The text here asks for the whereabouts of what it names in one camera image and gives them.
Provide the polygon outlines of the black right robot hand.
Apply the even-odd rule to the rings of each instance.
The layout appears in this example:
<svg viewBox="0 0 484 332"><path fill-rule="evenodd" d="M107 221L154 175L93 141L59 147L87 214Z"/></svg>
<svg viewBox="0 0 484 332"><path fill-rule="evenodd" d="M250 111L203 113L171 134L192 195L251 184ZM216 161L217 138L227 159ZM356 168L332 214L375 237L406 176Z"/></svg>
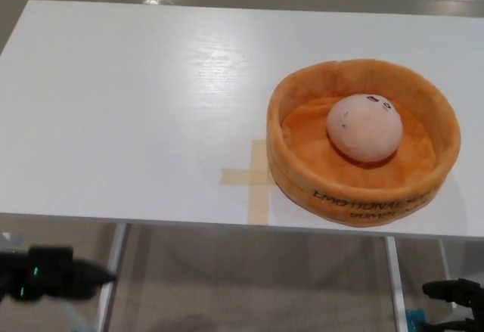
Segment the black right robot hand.
<svg viewBox="0 0 484 332"><path fill-rule="evenodd" d="M417 331L483 332L483 288L479 283L462 278L449 281L431 281L422 286L422 291L430 299L440 299L447 303L456 303L459 306L470 308L473 318L438 324L420 322L417 325Z"/></svg>

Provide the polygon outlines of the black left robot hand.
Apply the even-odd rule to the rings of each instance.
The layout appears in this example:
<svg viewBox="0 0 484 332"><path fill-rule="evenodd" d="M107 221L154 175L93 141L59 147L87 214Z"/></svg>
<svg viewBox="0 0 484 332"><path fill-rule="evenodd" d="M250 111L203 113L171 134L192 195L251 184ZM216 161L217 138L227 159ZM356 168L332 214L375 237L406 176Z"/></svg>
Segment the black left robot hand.
<svg viewBox="0 0 484 332"><path fill-rule="evenodd" d="M1 253L1 298L34 303L42 297L89 300L116 275L99 264L73 257L72 247L30 247Z"/></svg>

